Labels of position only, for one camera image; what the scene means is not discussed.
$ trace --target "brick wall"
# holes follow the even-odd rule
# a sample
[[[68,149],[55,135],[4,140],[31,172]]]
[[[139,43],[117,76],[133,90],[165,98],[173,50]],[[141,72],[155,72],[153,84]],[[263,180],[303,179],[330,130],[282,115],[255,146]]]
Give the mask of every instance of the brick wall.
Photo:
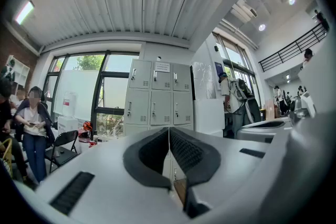
[[[0,68],[6,65],[9,55],[30,67],[25,89],[29,91],[31,76],[33,75],[38,56],[22,45],[3,25],[0,24]]]

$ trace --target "staircase railing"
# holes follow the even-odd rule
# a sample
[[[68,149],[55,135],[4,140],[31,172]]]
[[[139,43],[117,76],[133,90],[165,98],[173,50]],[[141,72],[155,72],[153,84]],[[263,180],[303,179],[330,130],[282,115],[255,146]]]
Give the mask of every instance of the staircase railing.
[[[316,43],[320,42],[326,37],[327,31],[322,26],[321,23],[316,25],[314,28],[303,34],[298,39],[294,40],[291,44],[287,45],[285,48],[282,48],[275,54],[261,60],[259,63],[263,72],[276,67],[289,59],[299,55],[304,52],[304,50],[310,48]]]

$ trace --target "folding chair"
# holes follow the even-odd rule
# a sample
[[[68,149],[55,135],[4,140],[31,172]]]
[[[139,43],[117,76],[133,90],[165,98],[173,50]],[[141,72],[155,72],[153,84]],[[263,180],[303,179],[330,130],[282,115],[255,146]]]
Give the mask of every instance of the folding chair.
[[[61,133],[56,138],[53,148],[45,152],[45,158],[50,160],[51,162],[49,173],[51,173],[51,166],[53,163],[56,164],[57,167],[60,167],[77,156],[77,151],[75,147],[75,142],[76,142],[77,137],[78,137],[78,131],[70,131],[66,133]],[[71,150],[68,150],[62,147],[62,145],[65,145],[72,141],[74,143],[72,144]],[[58,151],[59,153],[58,156],[55,156],[55,151]]]

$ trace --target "hair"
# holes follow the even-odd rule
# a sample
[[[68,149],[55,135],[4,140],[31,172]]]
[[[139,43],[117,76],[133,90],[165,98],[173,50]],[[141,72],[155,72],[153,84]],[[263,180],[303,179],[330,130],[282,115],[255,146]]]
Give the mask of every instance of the hair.
[[[313,56],[313,52],[312,52],[311,49],[306,49],[306,51],[304,53],[305,58],[307,58],[307,56],[309,56],[309,55]]]
[[[8,79],[0,79],[0,94],[4,98],[9,98],[12,93],[12,85]]]
[[[29,93],[31,93],[31,92],[36,93],[37,96],[39,96],[39,98],[42,98],[42,90],[39,87],[37,87],[37,86],[32,87],[30,89]]]

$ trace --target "jeans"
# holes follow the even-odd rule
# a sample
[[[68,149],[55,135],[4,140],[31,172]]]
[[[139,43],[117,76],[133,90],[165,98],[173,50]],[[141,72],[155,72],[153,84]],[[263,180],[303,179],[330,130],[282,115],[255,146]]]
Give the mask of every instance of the jeans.
[[[30,168],[36,180],[41,182],[47,176],[44,160],[47,140],[44,136],[24,133],[23,145],[27,153]]]
[[[26,164],[19,142],[15,138],[11,137],[9,134],[0,133],[1,142],[4,142],[7,138],[12,139],[12,155],[14,156],[18,170],[20,171],[22,176],[27,176]]]

